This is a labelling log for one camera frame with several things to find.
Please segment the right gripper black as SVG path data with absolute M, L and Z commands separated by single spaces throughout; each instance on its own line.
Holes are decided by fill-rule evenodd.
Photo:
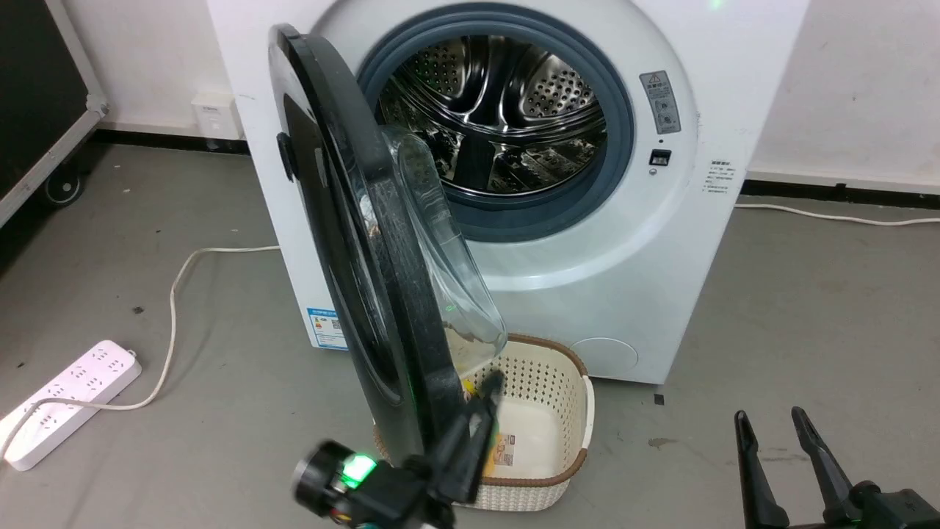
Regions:
M 870 480 L 852 485 L 808 413 L 790 409 L 803 452 L 809 457 L 822 495 L 823 521 L 832 529 L 940 529 L 940 510 L 913 489 L 882 492 Z M 762 468 L 759 442 L 745 411 L 734 415 L 745 529 L 788 529 Z

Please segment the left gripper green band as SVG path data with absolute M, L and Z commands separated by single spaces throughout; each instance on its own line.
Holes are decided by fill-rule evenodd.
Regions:
M 327 486 L 327 518 L 346 529 L 456 529 L 450 503 L 474 503 L 496 438 L 506 376 L 496 370 L 432 452 L 396 467 L 352 453 Z

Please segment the black round glass washer door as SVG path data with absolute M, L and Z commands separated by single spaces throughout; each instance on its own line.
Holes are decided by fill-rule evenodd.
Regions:
M 417 371 L 430 388 L 442 387 L 454 365 L 446 327 L 508 331 L 451 214 L 432 151 L 413 132 L 378 123 L 324 37 L 276 24 L 269 39 L 276 143 L 353 365 L 359 353 L 388 351 L 400 375 Z

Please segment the white front-loading washing machine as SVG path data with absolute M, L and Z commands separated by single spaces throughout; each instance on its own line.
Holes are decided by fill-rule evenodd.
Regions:
M 312 344 L 306 308 L 331 309 L 296 187 L 273 144 L 269 32 L 325 36 L 359 74 L 404 21 L 470 0 L 206 0 L 275 236 Z M 483 0 L 564 20 L 611 60 L 634 110 L 621 183 L 559 234 L 470 249 L 515 334 L 572 346 L 620 339 L 632 374 L 662 384 L 679 350 L 738 195 L 702 190 L 709 161 L 745 180 L 810 0 Z M 658 134 L 639 75 L 667 71 L 681 131 Z

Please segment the grey rubber door gasket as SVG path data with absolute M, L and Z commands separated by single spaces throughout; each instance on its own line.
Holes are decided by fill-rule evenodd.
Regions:
M 607 121 L 607 143 L 583 174 L 561 187 L 516 198 L 463 195 L 441 184 L 449 208 L 469 239 L 517 243 L 550 237 L 585 220 L 611 197 L 632 158 L 635 120 L 620 75 L 600 48 L 564 20 L 526 7 L 470 2 L 436 7 L 390 30 L 367 57 L 358 74 L 360 87 L 380 116 L 380 94 L 389 77 L 419 49 L 466 35 L 496 35 L 550 50 L 590 85 Z

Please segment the orange paper basket label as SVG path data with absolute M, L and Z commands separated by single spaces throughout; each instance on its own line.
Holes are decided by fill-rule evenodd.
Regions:
M 512 467 L 514 465 L 515 445 L 516 436 L 514 434 L 497 433 L 491 443 L 485 472 L 491 473 L 496 467 Z

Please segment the round white filter cover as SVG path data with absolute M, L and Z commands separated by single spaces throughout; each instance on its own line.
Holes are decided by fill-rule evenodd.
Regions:
M 575 342 L 571 349 L 584 362 L 588 375 L 611 381 L 639 381 L 632 369 L 637 366 L 637 351 L 620 339 L 594 337 Z

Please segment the blue energy label sticker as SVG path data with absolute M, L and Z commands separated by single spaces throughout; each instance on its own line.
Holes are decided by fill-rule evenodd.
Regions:
M 312 344 L 326 350 L 348 350 L 338 314 L 333 309 L 306 308 Z

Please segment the small printed text sticker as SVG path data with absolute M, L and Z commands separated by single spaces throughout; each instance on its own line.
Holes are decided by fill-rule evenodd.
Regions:
M 709 161 L 702 190 L 709 194 L 737 195 L 741 188 L 741 180 L 741 174 L 732 161 L 713 159 Z

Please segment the stainless steel washer drum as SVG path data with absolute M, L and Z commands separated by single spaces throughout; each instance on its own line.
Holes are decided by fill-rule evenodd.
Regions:
M 466 35 L 419 49 L 389 77 L 378 111 L 426 142 L 446 187 L 473 197 L 561 187 L 607 143 L 588 82 L 550 50 L 504 36 Z

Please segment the grey warning sticker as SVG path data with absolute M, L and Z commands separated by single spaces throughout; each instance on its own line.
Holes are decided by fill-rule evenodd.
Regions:
M 639 75 L 654 114 L 658 134 L 675 134 L 682 130 L 681 118 L 667 71 L 649 71 Z

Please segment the white power strip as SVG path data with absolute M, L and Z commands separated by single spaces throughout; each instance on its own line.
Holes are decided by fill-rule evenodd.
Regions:
M 110 339 L 98 342 L 0 420 L 4 462 L 29 471 L 98 411 L 77 402 L 109 404 L 141 372 L 134 352 Z

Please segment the black caster wheel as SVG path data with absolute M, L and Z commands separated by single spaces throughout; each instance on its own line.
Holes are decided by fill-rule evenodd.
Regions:
M 84 192 L 84 172 L 70 165 L 51 171 L 40 191 L 40 200 L 53 208 L 65 208 Z

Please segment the black aluminium-edged flight case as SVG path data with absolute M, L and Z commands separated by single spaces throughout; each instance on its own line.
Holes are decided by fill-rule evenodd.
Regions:
M 0 0 L 0 228 L 108 114 L 63 0 Z

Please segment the white wall socket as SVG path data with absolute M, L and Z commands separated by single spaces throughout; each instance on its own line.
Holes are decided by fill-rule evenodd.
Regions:
M 191 101 L 195 122 L 202 137 L 214 140 L 243 140 L 237 103 L 228 93 L 198 93 Z

